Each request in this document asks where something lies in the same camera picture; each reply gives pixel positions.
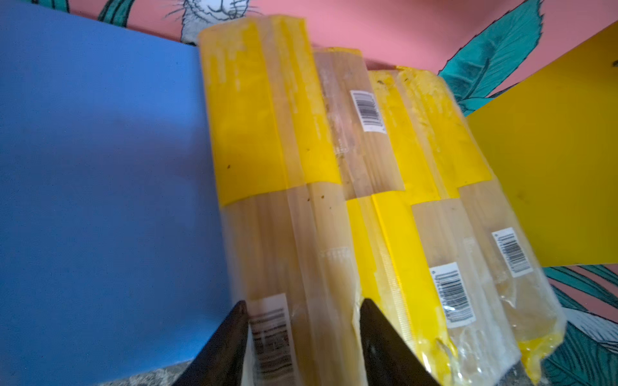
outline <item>spaghetti package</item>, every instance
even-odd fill
[[[563,339],[565,317],[502,188],[446,83],[429,71],[396,75],[425,156],[444,194],[459,199],[534,383],[540,362]]]
[[[234,298],[258,385],[363,385],[360,282],[304,22],[243,18],[200,33]]]
[[[391,142],[376,115],[375,98],[360,51],[326,48],[317,50],[314,57],[345,198],[403,190]]]
[[[370,72],[378,105],[405,184],[449,336],[457,347],[455,383],[494,385],[520,359],[463,203],[445,195],[423,152],[397,72]]]
[[[390,139],[359,51],[315,52],[352,226],[362,294],[371,298],[443,385],[452,385],[449,339]]]

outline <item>blue surface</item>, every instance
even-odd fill
[[[0,385],[196,355],[231,308],[195,47],[0,0]]]

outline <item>barcode sticker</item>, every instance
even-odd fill
[[[513,277],[520,277],[534,270],[530,265],[528,256],[523,252],[513,228],[498,230],[493,232],[492,235]]]
[[[350,94],[352,94],[354,106],[356,106],[356,112],[360,118],[360,123],[363,125],[363,130],[386,134],[386,127],[378,109],[376,97],[372,93],[358,90],[352,90]]]
[[[457,263],[433,267],[429,271],[444,309],[446,327],[454,329],[474,322],[476,316]]]
[[[255,384],[300,385],[286,294],[247,303],[255,350]]]

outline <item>stack of pasta packages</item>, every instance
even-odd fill
[[[247,382],[366,384],[363,298],[442,385],[520,360],[539,381],[565,319],[441,78],[314,50],[286,16],[207,28],[200,52]]]

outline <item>leaf illustration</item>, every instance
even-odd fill
[[[594,280],[566,267],[547,267],[544,268],[545,274],[550,279],[564,283],[577,290],[585,292],[595,298],[604,301],[612,307],[618,308],[618,297],[607,291]]]
[[[608,351],[618,354],[618,324],[604,317],[576,309],[565,309],[569,322]]]
[[[32,4],[39,4],[43,7],[61,10],[69,13],[69,0],[31,0]]]
[[[135,0],[108,0],[99,14],[100,22],[126,27]]]
[[[487,97],[528,57],[541,38],[540,7],[541,0],[524,1],[472,38],[446,63],[438,75],[458,102]],[[473,105],[479,106],[480,101],[472,101],[468,107]]]
[[[553,285],[551,286],[551,288],[554,290],[554,293],[556,294],[556,297],[558,297],[558,300],[560,301],[560,305],[562,307],[570,308],[570,309],[577,309],[579,311],[586,311],[586,307],[582,306],[581,304],[573,300],[573,298],[571,298],[569,295],[567,295],[563,291],[560,291],[558,288],[554,287]]]
[[[584,268],[586,271],[590,271],[595,275],[598,275],[613,285],[618,287],[618,275],[613,273],[613,271],[609,270],[606,266],[602,266],[600,264],[589,265],[589,266],[580,266]]]
[[[570,322],[564,342],[543,362],[543,367],[552,386],[618,385],[618,355]]]
[[[487,98],[495,98],[497,96],[500,96],[500,95],[504,94],[505,92],[509,91],[511,88],[517,86],[518,84],[519,84],[519,82],[515,83],[514,85],[508,86],[504,90],[500,90],[497,93],[493,93],[492,95],[489,95]]]

